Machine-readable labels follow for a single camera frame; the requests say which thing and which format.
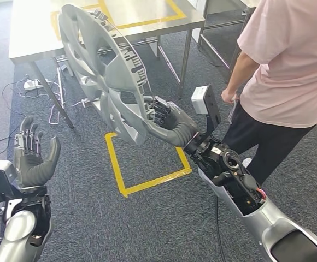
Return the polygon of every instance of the black pants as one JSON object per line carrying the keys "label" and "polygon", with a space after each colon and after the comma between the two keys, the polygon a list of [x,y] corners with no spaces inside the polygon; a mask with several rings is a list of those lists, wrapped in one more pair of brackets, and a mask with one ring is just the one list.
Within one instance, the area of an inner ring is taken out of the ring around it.
{"label": "black pants", "polygon": [[223,142],[238,154],[258,145],[247,170],[259,184],[262,184],[313,127],[291,128],[261,123],[247,114],[239,102]]}

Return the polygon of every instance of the silver robot arm casing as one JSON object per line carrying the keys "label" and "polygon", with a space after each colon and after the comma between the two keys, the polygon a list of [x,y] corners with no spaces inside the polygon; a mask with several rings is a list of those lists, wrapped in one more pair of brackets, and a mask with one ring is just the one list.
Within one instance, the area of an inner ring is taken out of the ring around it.
{"label": "silver robot arm casing", "polygon": [[0,262],[36,262],[51,236],[53,223],[49,221],[49,230],[42,245],[36,247],[30,238],[36,225],[36,217],[30,211],[19,211],[7,222],[4,238],[0,244]]}
{"label": "silver robot arm casing", "polygon": [[202,180],[207,182],[217,197],[222,199],[234,215],[240,218],[251,233],[265,261],[277,262],[271,254],[271,249],[279,240],[296,230],[302,232],[317,246],[316,235],[290,220],[269,198],[265,199],[256,211],[244,216],[224,187],[214,185],[200,169],[198,170],[198,174]]}

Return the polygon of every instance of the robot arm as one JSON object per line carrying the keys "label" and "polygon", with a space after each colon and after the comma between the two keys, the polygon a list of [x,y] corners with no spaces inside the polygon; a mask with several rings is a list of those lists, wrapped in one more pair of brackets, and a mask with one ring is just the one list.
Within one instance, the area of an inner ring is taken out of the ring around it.
{"label": "robot arm", "polygon": [[[51,236],[50,199],[47,187],[60,155],[61,145],[51,140],[49,156],[41,157],[42,132],[27,117],[15,135],[14,166],[0,160],[0,202],[5,202],[6,228],[0,245],[0,262],[36,262]],[[19,189],[11,183],[17,177]]]}
{"label": "robot arm", "polygon": [[[207,117],[206,132],[198,132],[190,117],[167,102],[169,113],[155,119],[160,127],[151,124],[149,133],[183,147],[198,166],[200,178],[248,228],[265,261],[317,261],[317,236],[276,207],[242,165],[238,154],[212,135],[220,116],[211,87],[198,87],[193,97],[195,110]],[[164,106],[159,99],[154,103]],[[162,128],[169,130],[165,133]]]}

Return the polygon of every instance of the red wire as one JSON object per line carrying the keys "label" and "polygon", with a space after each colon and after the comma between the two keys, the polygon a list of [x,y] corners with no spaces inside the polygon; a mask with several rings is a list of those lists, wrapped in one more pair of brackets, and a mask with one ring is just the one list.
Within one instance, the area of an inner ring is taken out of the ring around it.
{"label": "red wire", "polygon": [[262,195],[262,198],[262,199],[265,199],[266,198],[265,192],[264,192],[263,190],[262,190],[260,188],[257,188],[256,190],[257,190],[257,192],[259,192],[259,194]]}

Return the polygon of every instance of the pink t-shirt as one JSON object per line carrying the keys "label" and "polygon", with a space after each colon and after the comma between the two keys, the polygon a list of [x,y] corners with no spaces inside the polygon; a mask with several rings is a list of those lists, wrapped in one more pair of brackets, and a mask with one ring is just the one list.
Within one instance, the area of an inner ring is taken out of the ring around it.
{"label": "pink t-shirt", "polygon": [[261,64],[241,103],[262,123],[317,124],[317,1],[261,0],[238,40]]}

